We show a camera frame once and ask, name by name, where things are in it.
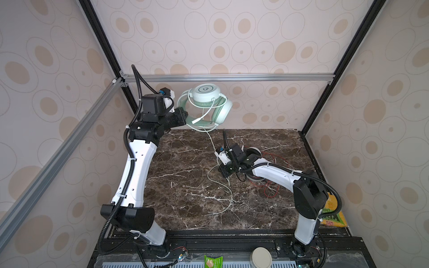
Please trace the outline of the mint green headphones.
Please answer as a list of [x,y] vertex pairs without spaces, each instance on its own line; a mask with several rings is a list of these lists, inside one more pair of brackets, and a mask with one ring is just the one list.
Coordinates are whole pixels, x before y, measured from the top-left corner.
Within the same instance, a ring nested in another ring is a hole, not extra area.
[[197,132],[206,133],[215,149],[210,132],[224,123],[232,108],[232,102],[221,92],[219,86],[206,83],[184,91],[178,98],[177,107],[186,109],[188,103],[201,109],[202,115],[189,116],[185,121],[186,126]]

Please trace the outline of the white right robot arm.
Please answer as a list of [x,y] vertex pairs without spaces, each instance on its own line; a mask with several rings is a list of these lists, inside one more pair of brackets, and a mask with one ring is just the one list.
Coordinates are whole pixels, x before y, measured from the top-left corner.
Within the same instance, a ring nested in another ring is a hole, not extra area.
[[308,246],[323,218],[341,212],[342,200],[338,192],[324,180],[313,175],[292,170],[263,158],[253,147],[246,150],[238,144],[220,147],[214,153],[220,160],[223,177],[231,174],[252,175],[274,182],[293,193],[295,209],[298,212],[294,243]]

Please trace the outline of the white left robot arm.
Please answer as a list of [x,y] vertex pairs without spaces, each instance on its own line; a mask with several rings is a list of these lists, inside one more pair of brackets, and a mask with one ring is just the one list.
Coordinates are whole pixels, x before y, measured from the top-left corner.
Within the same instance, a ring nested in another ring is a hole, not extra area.
[[[133,120],[126,126],[124,143],[128,152],[127,163],[111,203],[101,208],[106,223],[97,242],[100,254],[111,254],[130,240],[144,240],[151,246],[164,245],[166,230],[155,222],[154,209],[144,207],[145,184],[160,138],[172,128],[184,126],[187,116],[183,108],[176,108],[164,116],[143,113],[138,121]],[[109,226],[116,226],[130,234],[117,246],[105,249],[103,240]]]

